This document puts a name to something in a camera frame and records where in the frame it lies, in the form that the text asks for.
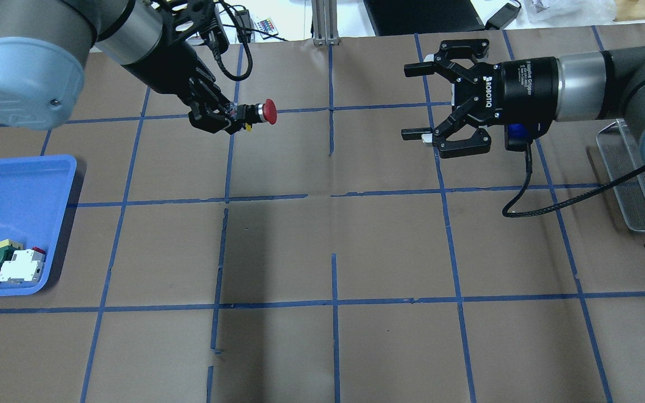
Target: white toy piece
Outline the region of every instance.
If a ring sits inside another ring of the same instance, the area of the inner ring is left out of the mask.
[[[39,281],[44,268],[44,254],[33,249],[16,250],[11,260],[4,262],[0,283],[20,284]]]

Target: wooden board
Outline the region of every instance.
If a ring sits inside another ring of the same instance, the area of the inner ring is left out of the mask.
[[[645,20],[645,0],[616,0],[616,20]]]

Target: red object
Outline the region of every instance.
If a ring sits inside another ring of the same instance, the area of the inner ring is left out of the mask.
[[[277,122],[277,108],[275,107],[275,102],[271,99],[266,99],[263,104],[263,118],[270,122],[271,125]]]

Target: blue plastic tray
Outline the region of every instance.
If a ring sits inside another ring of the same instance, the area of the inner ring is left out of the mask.
[[[75,173],[68,155],[0,159],[0,240],[46,251],[38,282],[0,283],[0,296],[33,294],[46,284]]]

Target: black panel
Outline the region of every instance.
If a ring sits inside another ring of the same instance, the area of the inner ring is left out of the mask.
[[[365,0],[378,36],[479,31],[469,0]]]

